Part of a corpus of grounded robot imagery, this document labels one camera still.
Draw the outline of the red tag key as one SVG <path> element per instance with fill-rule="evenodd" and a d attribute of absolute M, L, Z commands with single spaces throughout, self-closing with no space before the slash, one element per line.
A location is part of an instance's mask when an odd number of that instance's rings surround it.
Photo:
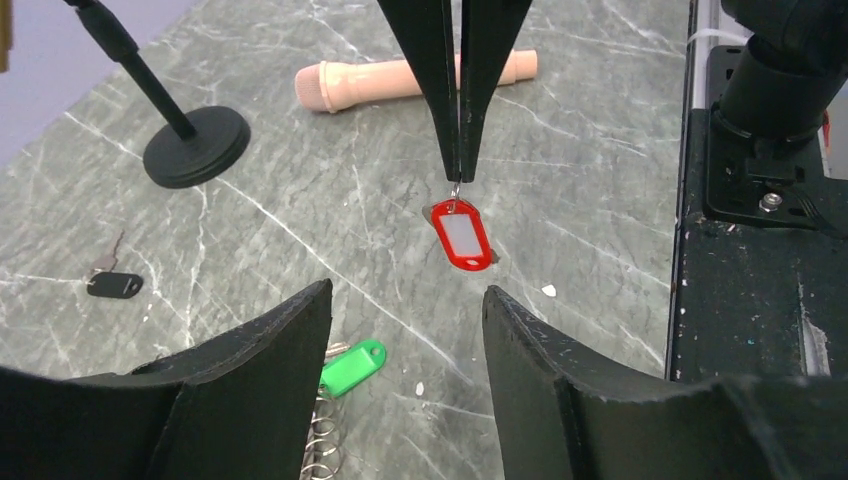
<path fill-rule="evenodd" d="M 496 264 L 499 256 L 491 247 L 480 212 L 461 197 L 461 185 L 455 182 L 446 200 L 425 205 L 422 214 L 448 261 L 460 270 L 479 272 Z"/>

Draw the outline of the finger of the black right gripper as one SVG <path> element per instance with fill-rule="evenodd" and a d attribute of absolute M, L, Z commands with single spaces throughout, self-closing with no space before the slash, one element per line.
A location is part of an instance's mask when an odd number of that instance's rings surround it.
<path fill-rule="evenodd" d="M 461 13 L 459 173 L 475 179 L 486 113 L 531 0 L 465 0 Z"/>
<path fill-rule="evenodd" d="M 449 0 L 379 0 L 433 118 L 448 181 L 461 179 L 458 88 Z"/>

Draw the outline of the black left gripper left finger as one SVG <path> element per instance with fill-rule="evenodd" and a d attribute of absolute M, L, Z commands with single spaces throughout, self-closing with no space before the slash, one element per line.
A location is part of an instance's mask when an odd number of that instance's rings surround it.
<path fill-rule="evenodd" d="M 330 280 L 118 375 L 1 372 L 5 479 L 296 479 L 332 314 Z"/>

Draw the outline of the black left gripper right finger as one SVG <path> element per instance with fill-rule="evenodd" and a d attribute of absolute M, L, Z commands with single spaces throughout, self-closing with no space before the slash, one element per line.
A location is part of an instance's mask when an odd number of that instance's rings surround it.
<path fill-rule="evenodd" d="M 847 383 L 620 364 L 487 289 L 482 327 L 508 479 L 843 479 Z"/>

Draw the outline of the green tag key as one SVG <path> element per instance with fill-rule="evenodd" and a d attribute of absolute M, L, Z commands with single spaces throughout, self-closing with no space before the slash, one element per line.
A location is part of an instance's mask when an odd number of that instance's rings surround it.
<path fill-rule="evenodd" d="M 320 375 L 319 394 L 339 398 L 379 371 L 387 359 L 385 346 L 375 340 L 355 345 L 336 342 L 328 346 Z"/>

